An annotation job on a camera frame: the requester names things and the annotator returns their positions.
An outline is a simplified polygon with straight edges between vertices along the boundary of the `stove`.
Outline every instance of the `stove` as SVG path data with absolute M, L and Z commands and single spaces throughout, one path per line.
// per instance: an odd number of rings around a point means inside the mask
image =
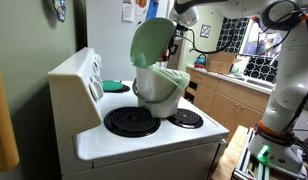
M 84 48 L 48 74 L 62 179 L 208 178 L 229 131 L 184 98 L 157 119 L 132 91 L 103 93 L 100 64 Z

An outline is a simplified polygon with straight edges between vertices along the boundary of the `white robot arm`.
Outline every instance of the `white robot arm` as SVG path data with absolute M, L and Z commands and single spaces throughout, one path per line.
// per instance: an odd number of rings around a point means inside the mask
M 262 163 L 299 179 L 307 177 L 292 128 L 308 107 L 308 16 L 302 0 L 175 0 L 170 19 L 189 27 L 198 20 L 195 5 L 217 8 L 227 18 L 259 16 L 262 29 L 283 38 L 276 87 L 249 151 Z

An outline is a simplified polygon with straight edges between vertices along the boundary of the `black coil burner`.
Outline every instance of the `black coil burner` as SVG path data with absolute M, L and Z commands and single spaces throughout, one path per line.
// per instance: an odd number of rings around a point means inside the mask
M 123 107 L 109 112 L 104 119 L 105 127 L 123 137 L 143 137 L 154 133 L 161 121 L 153 118 L 148 109 Z
M 200 115 L 187 109 L 177 109 L 176 114 L 167 118 L 168 121 L 187 129 L 196 129 L 203 125 L 203 119 Z

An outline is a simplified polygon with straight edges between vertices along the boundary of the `refrigerator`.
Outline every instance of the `refrigerator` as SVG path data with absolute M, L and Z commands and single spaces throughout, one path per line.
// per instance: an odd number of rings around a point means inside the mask
M 151 0 L 147 0 L 143 9 L 136 4 L 142 0 L 131 1 L 135 7 L 133 22 L 123 21 L 126 1 L 86 0 L 87 43 L 101 56 L 103 80 L 134 80 L 136 77 L 136 69 L 130 61 L 132 39 L 137 28 L 146 21 L 148 12 L 153 14 L 153 9 L 148 9 Z M 156 17 L 168 18 L 173 3 L 174 0 L 159 0 Z

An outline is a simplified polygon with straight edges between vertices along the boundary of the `wooden cabinet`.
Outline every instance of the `wooden cabinet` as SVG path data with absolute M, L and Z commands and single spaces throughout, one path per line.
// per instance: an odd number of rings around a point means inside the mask
M 268 94 L 194 69 L 187 68 L 186 72 L 191 82 L 184 97 L 230 131 L 228 142 L 239 125 L 254 127 L 262 119 Z
M 202 85 L 198 85 L 193 104 L 206 114 L 210 113 L 215 91 Z
M 262 113 L 219 93 L 215 93 L 209 115 L 230 131 L 226 139 L 228 142 L 239 125 L 253 127 L 263 116 Z

